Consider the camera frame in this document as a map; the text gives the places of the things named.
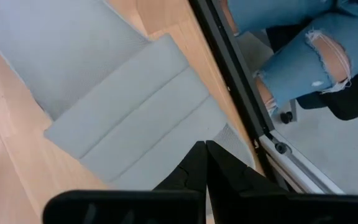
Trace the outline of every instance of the chair wheel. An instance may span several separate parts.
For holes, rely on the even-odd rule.
[[[292,112],[286,112],[280,114],[280,119],[281,121],[283,121],[284,124],[288,124],[289,122],[291,122],[292,118],[293,118]]]

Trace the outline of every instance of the black chair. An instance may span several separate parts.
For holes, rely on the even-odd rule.
[[[266,30],[270,46],[274,52],[287,45],[307,23],[295,26],[273,27]],[[310,93],[298,97],[297,102],[303,109],[328,107],[339,119],[348,121],[358,118],[358,75],[352,79],[352,85],[335,93]],[[292,113],[281,114],[284,123],[292,121]]]

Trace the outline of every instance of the ripped jeans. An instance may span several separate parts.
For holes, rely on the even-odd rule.
[[[358,0],[228,0],[238,33],[313,21],[257,71],[272,98],[274,113],[289,100],[315,91],[330,93],[351,85],[358,74]],[[344,71],[338,81],[314,42],[323,41]]]

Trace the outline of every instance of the gray fabric panel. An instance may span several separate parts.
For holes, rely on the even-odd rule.
[[[208,97],[125,173],[108,184],[126,190],[153,189],[176,168],[196,141],[214,138],[226,122],[226,115],[216,101]]]
[[[120,120],[178,75],[188,62],[169,35],[120,66],[57,119],[45,137],[81,158]]]
[[[255,169],[255,161],[249,146],[239,137],[237,131],[230,124],[225,125],[213,140],[241,162]]]
[[[0,0],[0,52],[53,120],[148,43],[102,1]]]
[[[130,167],[208,97],[189,67],[112,129],[80,162],[103,181]]]

